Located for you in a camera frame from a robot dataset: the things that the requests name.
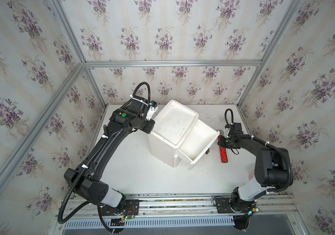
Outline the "white plastic drawer cabinet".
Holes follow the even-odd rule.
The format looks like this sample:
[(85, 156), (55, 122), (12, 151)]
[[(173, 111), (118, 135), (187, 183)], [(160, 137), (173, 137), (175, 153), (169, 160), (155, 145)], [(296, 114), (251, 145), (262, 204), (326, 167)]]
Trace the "white plastic drawer cabinet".
[(199, 114), (181, 103), (170, 100), (154, 118), (148, 136), (152, 156), (175, 168), (181, 161), (178, 150), (198, 121)]

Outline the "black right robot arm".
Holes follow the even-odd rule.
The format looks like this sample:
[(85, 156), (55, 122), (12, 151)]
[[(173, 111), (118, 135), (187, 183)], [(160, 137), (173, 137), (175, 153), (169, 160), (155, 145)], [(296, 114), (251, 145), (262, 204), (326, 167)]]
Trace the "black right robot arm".
[(293, 184), (291, 161), (287, 149), (244, 134), (241, 124), (234, 122), (232, 109), (225, 111), (224, 118), (228, 134), (219, 137), (219, 147), (233, 153), (244, 149), (256, 157), (253, 177), (245, 185), (235, 188), (229, 200), (233, 212), (246, 213), (255, 208), (258, 198), (268, 193), (282, 192)]

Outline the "white top drawer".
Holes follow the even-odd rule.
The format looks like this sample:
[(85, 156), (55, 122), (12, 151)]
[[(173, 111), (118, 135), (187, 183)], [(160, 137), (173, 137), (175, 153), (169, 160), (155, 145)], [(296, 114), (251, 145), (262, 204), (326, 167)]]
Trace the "white top drawer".
[(177, 156), (192, 170), (217, 140), (220, 132), (198, 120), (177, 151)]

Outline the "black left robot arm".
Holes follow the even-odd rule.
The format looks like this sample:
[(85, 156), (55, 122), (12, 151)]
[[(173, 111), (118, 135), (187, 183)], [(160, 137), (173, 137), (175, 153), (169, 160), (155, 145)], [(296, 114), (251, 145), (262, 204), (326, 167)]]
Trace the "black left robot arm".
[[(66, 223), (83, 207), (93, 204), (100, 210), (108, 206), (116, 214), (125, 207), (125, 195), (110, 188), (101, 181), (104, 170), (119, 147), (121, 142), (131, 133), (143, 131), (150, 134), (155, 121), (152, 116), (158, 105), (150, 97), (151, 89), (147, 82), (138, 84), (130, 99), (116, 109), (107, 125), (103, 127), (103, 134), (88, 156), (76, 168), (68, 168), (64, 178), (69, 190), (60, 206), (57, 222)], [(85, 199), (85, 202), (64, 216), (66, 206), (71, 195), (75, 193)]]

